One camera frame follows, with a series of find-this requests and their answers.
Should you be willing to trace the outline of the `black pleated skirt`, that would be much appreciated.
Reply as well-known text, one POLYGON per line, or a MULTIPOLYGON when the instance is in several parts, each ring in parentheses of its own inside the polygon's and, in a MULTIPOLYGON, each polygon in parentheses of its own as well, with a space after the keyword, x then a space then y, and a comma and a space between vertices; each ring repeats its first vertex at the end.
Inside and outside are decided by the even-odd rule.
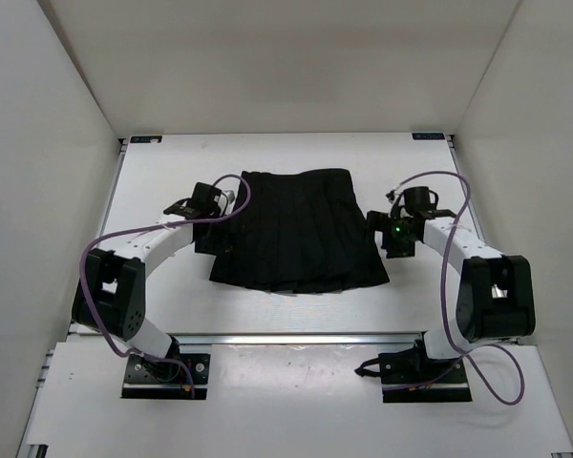
POLYGON ((245 209, 212 227, 209 279, 276 293, 322 294, 388 283, 350 171, 244 171, 245 209))

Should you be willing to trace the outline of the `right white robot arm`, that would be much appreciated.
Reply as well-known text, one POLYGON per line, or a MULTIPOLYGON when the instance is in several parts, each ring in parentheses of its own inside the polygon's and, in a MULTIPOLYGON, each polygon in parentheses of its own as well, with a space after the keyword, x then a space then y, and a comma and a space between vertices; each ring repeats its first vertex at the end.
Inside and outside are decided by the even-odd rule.
POLYGON ((367 225, 381 235, 389 259, 412 258, 418 243, 442 257, 442 325, 422 335, 409 359, 410 373, 430 382, 455 359, 485 344, 526 337, 536 327, 529 261, 508 256, 462 226, 457 213, 440 209, 438 194, 425 187, 391 197, 388 213, 369 211, 367 225))

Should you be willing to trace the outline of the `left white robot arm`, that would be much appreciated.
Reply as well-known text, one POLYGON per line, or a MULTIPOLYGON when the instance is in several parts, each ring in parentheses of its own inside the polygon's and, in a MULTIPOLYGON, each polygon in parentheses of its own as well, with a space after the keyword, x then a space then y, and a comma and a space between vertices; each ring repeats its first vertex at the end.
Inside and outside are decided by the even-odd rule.
POLYGON ((146 317, 146 281, 168 258, 208 232, 201 219, 219 219, 232 206, 235 195, 198 182, 189 198, 165 208, 157 230, 145 230, 114 250, 92 249, 85 257, 85 272, 96 315, 108 335, 147 360, 161 380, 180 371, 177 341, 146 317))

